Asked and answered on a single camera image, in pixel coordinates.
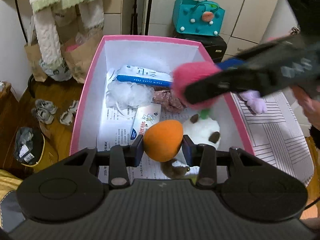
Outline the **person right hand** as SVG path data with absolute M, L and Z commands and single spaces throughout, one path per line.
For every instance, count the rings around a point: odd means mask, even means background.
M 302 107 L 304 115 L 312 126 L 319 130 L 320 125 L 320 107 L 319 101 L 313 100 L 310 96 L 298 86 L 291 87 L 298 104 Z

